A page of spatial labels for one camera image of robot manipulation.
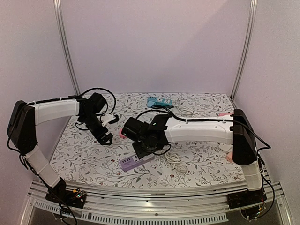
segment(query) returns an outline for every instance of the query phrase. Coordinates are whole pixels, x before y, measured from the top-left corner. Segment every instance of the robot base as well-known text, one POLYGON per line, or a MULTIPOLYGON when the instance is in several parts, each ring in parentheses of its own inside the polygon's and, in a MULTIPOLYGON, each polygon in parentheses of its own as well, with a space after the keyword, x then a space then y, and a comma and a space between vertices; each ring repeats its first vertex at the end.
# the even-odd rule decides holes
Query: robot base
MULTIPOLYGON (((74 196, 74 193, 72 191, 66 191, 66 196, 74 196)), ((61 203, 53 194, 47 193, 46 195, 46 200, 54 202, 54 203, 61 203)), ((80 198, 68 198, 66 197, 65 199, 62 199, 68 206, 71 207, 76 207, 83 209, 85 200, 86 200, 86 195, 80 197, 80 198)))
POLYGON ((227 202, 230 209, 244 207, 262 201, 266 201, 267 196, 264 192, 263 187, 257 191, 241 191, 227 195, 227 202))

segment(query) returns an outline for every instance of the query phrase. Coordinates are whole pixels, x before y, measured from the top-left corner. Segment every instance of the blue power strip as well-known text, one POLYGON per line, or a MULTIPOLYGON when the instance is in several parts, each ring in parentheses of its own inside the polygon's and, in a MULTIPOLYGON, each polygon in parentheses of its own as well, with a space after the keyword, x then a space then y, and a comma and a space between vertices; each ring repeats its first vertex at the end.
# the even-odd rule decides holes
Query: blue power strip
POLYGON ((160 97, 153 97, 153 96, 148 97, 147 106, 151 108, 154 105, 159 105, 159 106, 172 105, 172 100, 160 98, 160 97))

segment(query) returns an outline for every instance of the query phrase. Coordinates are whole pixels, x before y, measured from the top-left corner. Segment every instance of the purple power strip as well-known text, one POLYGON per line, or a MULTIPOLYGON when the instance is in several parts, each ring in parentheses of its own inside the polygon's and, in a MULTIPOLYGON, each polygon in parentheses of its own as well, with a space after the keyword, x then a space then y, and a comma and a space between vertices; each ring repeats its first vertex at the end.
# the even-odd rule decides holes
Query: purple power strip
POLYGON ((131 170, 133 168, 136 168, 139 165, 143 165, 144 163, 147 163, 154 159, 154 155, 148 155, 144 156, 142 159, 139 159, 137 155, 129 156, 127 158, 121 159, 119 161, 119 165, 125 172, 128 170, 131 170))

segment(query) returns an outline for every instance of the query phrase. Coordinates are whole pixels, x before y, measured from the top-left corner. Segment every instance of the white cable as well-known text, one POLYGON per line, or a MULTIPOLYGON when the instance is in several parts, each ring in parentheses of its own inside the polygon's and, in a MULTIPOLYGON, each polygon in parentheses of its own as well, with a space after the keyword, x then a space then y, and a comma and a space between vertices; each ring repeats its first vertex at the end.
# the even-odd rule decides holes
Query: white cable
POLYGON ((188 106, 181 106, 181 105, 173 105, 173 106, 176 107, 177 110, 184 116, 192 115, 192 117, 206 117, 206 113, 204 110, 195 111, 194 109, 188 106))
POLYGON ((176 152, 170 153, 167 152, 164 154, 166 161, 172 166, 172 170, 176 169, 178 172, 186 173, 188 167, 181 164, 181 159, 176 152))

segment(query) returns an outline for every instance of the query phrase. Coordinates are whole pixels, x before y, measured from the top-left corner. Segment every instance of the patterned tablecloth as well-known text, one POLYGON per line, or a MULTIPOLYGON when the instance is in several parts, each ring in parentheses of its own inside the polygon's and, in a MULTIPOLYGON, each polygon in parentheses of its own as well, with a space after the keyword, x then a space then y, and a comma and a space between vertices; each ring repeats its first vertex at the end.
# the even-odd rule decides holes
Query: patterned tablecloth
MULTIPOLYGON (((104 95, 110 105, 113 98, 104 95)), ((214 142, 179 142, 172 144, 170 152, 177 152, 182 163, 188 167, 187 173, 172 170, 165 157, 155 159, 128 172, 122 171, 118 162, 134 154, 132 141, 119 136, 120 129, 131 116, 147 110, 148 96, 172 99, 175 105, 189 106, 207 117, 219 113, 233 112, 233 106, 224 94, 116 94, 115 113, 120 121, 108 126, 113 133, 113 144, 101 146, 89 131, 75 127, 77 117, 69 121, 50 165, 65 180, 132 188, 196 187, 216 185, 244 180, 242 170, 236 164, 228 163, 226 152, 214 142)), ((151 121, 155 112, 143 115, 140 119, 151 121)))

